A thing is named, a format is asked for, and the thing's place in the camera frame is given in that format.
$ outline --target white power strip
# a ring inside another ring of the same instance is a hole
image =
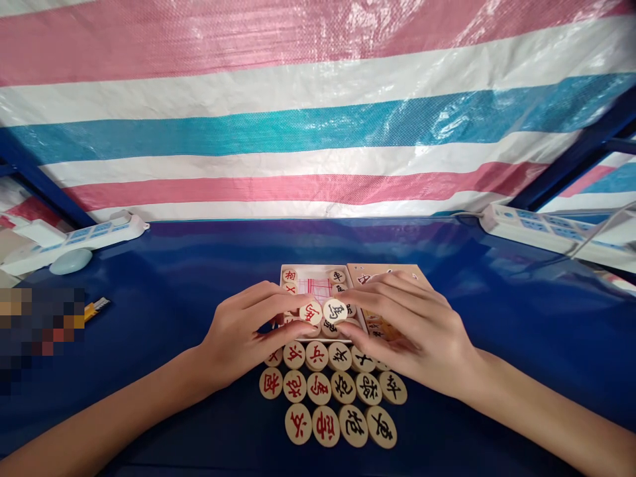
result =
[[[77,248],[97,250],[126,240],[136,239],[147,228],[138,215],[132,215],[129,221],[122,223],[121,219],[86,227],[69,232],[60,244],[42,248],[33,243],[24,245],[12,251],[0,264],[0,270],[9,275],[22,275],[33,272],[43,266],[51,265],[57,257]]]
[[[490,204],[483,214],[479,220],[487,233],[561,254],[576,250],[599,227],[498,204]],[[636,251],[629,246],[594,239],[576,257],[636,273]]]

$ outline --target blue stripe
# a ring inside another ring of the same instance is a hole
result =
[[[623,164],[614,172],[610,172],[596,181],[582,193],[613,193],[636,191],[636,162]]]
[[[633,83],[636,74],[580,76],[541,87],[346,107],[20,126],[0,129],[0,150],[17,139],[37,162],[53,164],[135,156],[489,143],[515,131],[581,129]]]

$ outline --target left hand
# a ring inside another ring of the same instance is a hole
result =
[[[290,295],[272,282],[260,282],[218,307],[203,342],[193,348],[208,394],[226,388],[290,341],[314,331],[292,321],[265,335],[257,330],[277,315],[307,305],[312,295]]]

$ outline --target striped tarp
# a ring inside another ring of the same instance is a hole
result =
[[[636,82],[621,0],[24,0],[0,15],[0,155],[26,152],[98,220],[479,210]],[[10,180],[0,209],[44,213]]]

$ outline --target blue table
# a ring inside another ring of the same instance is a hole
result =
[[[357,219],[155,223],[58,277],[21,286],[85,288],[112,304],[62,356],[32,361],[0,404],[0,454],[196,345],[216,305],[284,263],[416,263],[462,315],[473,343],[601,415],[636,431],[636,299],[583,265],[491,237],[477,220]],[[288,402],[258,391],[257,368],[173,416],[107,468],[118,476],[228,474],[547,476],[576,474],[528,440],[458,401],[406,381],[389,406],[399,433],[333,449],[286,437]]]

